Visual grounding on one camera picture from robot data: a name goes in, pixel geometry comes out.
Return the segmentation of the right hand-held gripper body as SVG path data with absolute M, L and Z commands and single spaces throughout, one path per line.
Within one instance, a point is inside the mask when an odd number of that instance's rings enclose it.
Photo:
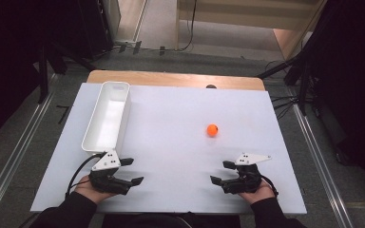
M 270 180 L 264 177 L 259 169 L 259 162 L 271 160 L 270 156 L 256 155 L 251 153 L 242 153 L 233 163 L 237 166 L 235 169 L 238 172 L 238 177 L 230 181 L 231 184 L 223 188 L 225 193 L 255 193 L 262 181 L 271 184 Z

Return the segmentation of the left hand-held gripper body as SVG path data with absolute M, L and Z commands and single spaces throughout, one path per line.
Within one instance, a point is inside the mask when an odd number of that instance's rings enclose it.
M 120 167 L 120 158 L 116 152 L 99 154 L 99 160 L 88 175 L 91 185 L 99 192 L 126 195 L 131 187 L 123 185 L 122 180 L 114 177 Z

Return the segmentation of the orange ball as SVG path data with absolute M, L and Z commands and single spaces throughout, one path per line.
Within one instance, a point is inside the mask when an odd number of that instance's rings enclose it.
M 219 128 L 212 123 L 207 126 L 206 133 L 209 137 L 215 137 L 219 133 Z

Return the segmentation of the white plastic bin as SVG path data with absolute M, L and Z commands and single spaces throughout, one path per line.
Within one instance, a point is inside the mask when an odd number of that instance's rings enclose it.
M 105 82 L 89 120 L 82 148 L 91 154 L 122 151 L 129 110 L 130 84 Z

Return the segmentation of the person's right hand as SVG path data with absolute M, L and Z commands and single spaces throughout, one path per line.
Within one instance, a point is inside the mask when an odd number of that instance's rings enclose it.
M 274 198 L 275 194 L 271 185 L 263 180 L 255 193 L 239 193 L 239 196 L 250 204 L 253 204 L 261 200 Z

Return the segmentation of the person's left hand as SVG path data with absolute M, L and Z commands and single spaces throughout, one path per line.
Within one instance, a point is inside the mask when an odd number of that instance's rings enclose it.
M 99 192 L 92 185 L 88 176 L 83 176 L 77 183 L 75 192 L 88 198 L 96 204 L 100 204 L 102 201 L 114 197 L 113 193 Z

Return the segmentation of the white board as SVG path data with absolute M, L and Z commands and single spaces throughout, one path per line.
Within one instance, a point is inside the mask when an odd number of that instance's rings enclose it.
M 116 176 L 144 180 L 126 195 L 105 200 L 100 212 L 245 214 L 249 206 L 239 196 L 224 193 L 210 177 L 235 178 L 236 172 L 222 162 L 251 153 L 271 157 L 258 168 L 278 189 L 283 212 L 305 213 L 267 92 L 134 85 L 130 97 L 120 155 L 134 162 Z M 215 137 L 206 133 L 210 124 L 219 128 Z

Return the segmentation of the wooden table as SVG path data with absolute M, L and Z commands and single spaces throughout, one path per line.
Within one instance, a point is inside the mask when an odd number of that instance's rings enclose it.
M 93 70 L 86 81 L 91 84 L 111 81 L 127 82 L 134 86 L 214 86 L 220 89 L 265 90 L 259 78 L 130 70 Z

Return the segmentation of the black stand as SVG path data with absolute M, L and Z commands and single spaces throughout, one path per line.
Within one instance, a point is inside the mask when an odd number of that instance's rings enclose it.
M 283 82 L 287 86 L 293 86 L 297 81 L 300 81 L 299 92 L 297 95 L 297 104 L 301 114 L 305 116 L 306 93 L 309 87 L 310 67 L 306 54 L 303 51 L 301 51 L 295 57 L 284 61 L 277 66 L 266 69 L 264 72 L 257 75 L 257 78 L 263 80 L 286 68 L 289 68 L 289 71 L 284 77 Z
M 67 71 L 67 65 L 63 57 L 70 58 L 82 67 L 85 67 L 88 71 L 96 69 L 94 65 L 78 56 L 74 51 L 71 51 L 58 43 L 45 41 L 45 43 L 42 43 L 40 47 L 38 47 L 38 72 L 40 87 L 39 104 L 41 104 L 48 96 L 47 63 L 50 63 L 56 73 L 65 74 Z

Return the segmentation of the black curtain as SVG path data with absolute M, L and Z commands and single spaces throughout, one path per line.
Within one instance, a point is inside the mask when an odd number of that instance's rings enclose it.
M 110 50 L 105 0 L 0 0 L 0 128 L 40 89 L 38 47 L 46 41 L 86 61 Z
M 309 55 L 338 152 L 365 170 L 365 0 L 328 0 Z

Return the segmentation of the light wooden furniture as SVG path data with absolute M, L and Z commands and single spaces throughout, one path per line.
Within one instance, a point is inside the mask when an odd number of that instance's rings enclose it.
M 177 0 L 175 48 L 179 22 L 239 25 L 272 29 L 285 60 L 293 58 L 305 35 L 312 31 L 327 0 Z

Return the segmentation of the metal floor rail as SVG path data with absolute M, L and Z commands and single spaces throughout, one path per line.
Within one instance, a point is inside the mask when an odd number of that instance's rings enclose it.
M 308 122 L 307 117 L 302 115 L 302 112 L 297 104 L 294 105 L 294 112 L 296 114 L 298 124 L 301 128 L 302 134 L 313 158 L 328 201 L 336 217 L 339 228 L 355 228 L 346 208 L 345 202 L 342 199 L 342 196 L 331 175 L 329 167 L 323 158 L 316 137 Z
M 48 109 L 60 77 L 61 74 L 56 73 L 49 76 L 47 97 L 40 104 L 26 98 L 0 130 L 0 201 Z

